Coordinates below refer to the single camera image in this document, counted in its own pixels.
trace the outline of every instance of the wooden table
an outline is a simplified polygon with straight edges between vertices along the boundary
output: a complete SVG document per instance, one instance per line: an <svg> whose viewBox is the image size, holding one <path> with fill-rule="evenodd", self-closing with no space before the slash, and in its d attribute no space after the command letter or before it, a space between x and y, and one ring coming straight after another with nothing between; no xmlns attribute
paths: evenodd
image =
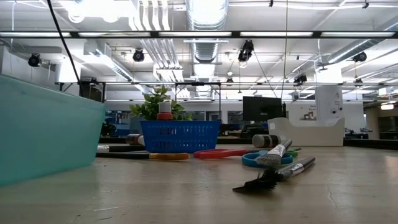
<svg viewBox="0 0 398 224"><path fill-rule="evenodd" d="M251 195L231 190L258 172L239 157L96 159L0 188L0 223L397 223L397 151L314 147L306 156L317 158L311 169Z"/></svg>

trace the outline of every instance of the computer monitor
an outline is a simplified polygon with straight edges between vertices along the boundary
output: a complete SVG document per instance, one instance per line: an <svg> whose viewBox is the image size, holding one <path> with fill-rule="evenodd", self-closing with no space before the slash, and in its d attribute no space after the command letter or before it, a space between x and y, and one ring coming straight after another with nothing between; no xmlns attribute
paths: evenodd
<svg viewBox="0 0 398 224"><path fill-rule="evenodd" d="M282 100L258 96L243 97L244 121L267 121L283 117Z"/></svg>

